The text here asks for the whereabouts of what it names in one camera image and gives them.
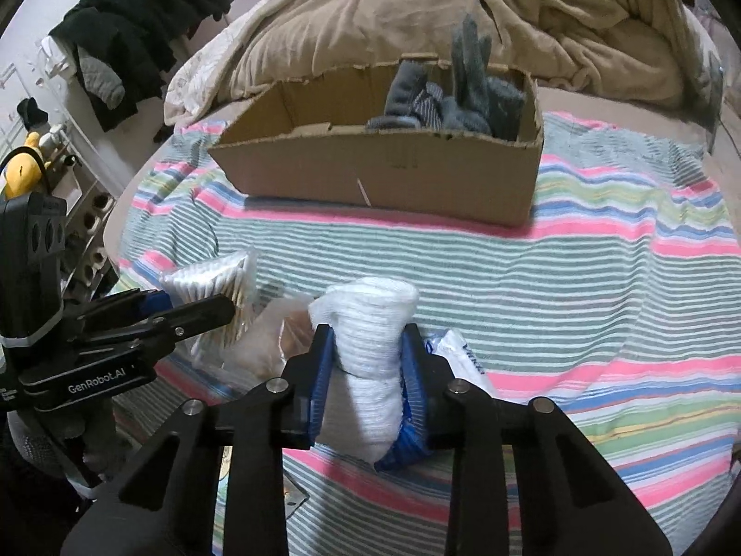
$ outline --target rolled white sock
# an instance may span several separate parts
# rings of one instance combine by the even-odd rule
[[[309,305],[311,324],[329,324],[337,347],[319,442],[373,464],[402,424],[402,331],[419,293],[408,282],[361,278],[327,289]]]
[[[398,378],[369,380],[332,370],[318,442],[373,464],[394,445],[401,424]]]
[[[329,324],[336,337],[337,365],[366,379],[399,378],[399,339],[420,294],[408,282],[361,278],[335,284],[309,305],[311,324]]]

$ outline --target metal bolt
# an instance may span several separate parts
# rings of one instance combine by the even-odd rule
[[[455,393],[456,395],[461,393],[468,393],[468,389],[470,388],[471,385],[468,383],[467,380],[464,380],[463,378],[454,378],[447,383],[447,389],[451,393]]]
[[[288,381],[285,378],[271,378],[265,383],[265,388],[271,393],[282,393],[288,388]]]
[[[533,399],[533,407],[541,414],[550,414],[556,408],[556,404],[547,397],[536,397]]]
[[[203,411],[204,405],[203,401],[200,399],[188,399],[183,406],[183,414],[186,416],[195,416],[196,414],[200,414]]]

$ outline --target black jacket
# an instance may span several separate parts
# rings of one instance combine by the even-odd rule
[[[160,72],[175,64],[169,42],[191,36],[207,17],[220,19],[232,1],[80,0],[50,35],[70,45],[75,57],[78,46],[83,47],[121,77],[125,96],[114,110],[88,93],[95,116],[108,131],[136,114],[137,102],[162,97]]]

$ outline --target striped bedsheet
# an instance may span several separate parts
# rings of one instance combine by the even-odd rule
[[[164,269],[246,246],[261,253],[265,300],[405,278],[420,289],[422,331],[460,330],[502,399],[554,399],[679,554],[734,478],[741,249],[699,146],[567,114],[545,122],[532,221],[516,230],[249,199],[207,154],[223,125],[192,126],[138,189],[121,287],[157,286]],[[147,431],[185,394],[233,397],[177,355],[158,371],[119,401]],[[310,496],[288,520],[293,555],[442,554],[449,456],[377,474],[319,446],[286,451],[284,467]],[[518,553],[511,462],[507,482]]]

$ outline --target cotton swab package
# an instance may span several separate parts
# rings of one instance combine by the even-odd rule
[[[221,354],[234,345],[255,317],[257,300],[257,252],[242,250],[231,255],[201,261],[160,277],[162,288],[175,302],[200,301],[214,295],[232,300],[236,313],[233,320],[201,334],[190,348],[194,367],[220,360]]]

